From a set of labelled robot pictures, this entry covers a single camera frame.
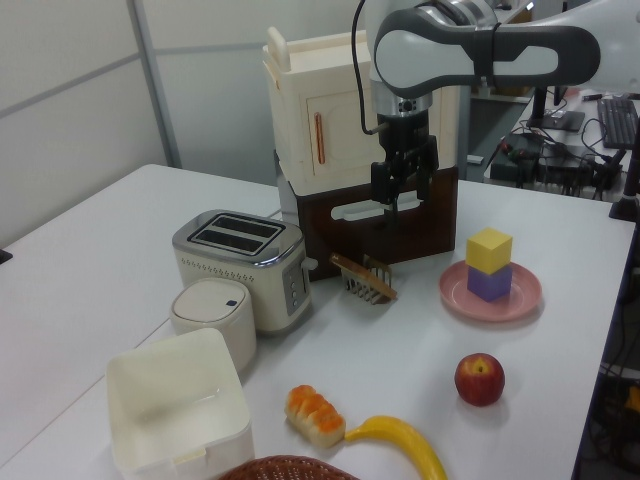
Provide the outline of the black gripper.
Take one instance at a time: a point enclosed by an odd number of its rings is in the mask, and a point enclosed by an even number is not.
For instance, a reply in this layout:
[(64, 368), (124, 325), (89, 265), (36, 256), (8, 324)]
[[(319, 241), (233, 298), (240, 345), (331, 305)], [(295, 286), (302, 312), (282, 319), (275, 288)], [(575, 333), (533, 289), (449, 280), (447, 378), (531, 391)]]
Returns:
[(382, 205), (386, 223), (396, 224), (399, 190), (393, 176), (416, 173), (417, 198), (427, 201), (439, 168), (437, 138), (429, 134), (427, 111), (405, 117), (378, 114), (377, 120), (386, 125), (379, 133), (385, 162), (371, 164), (371, 199)]

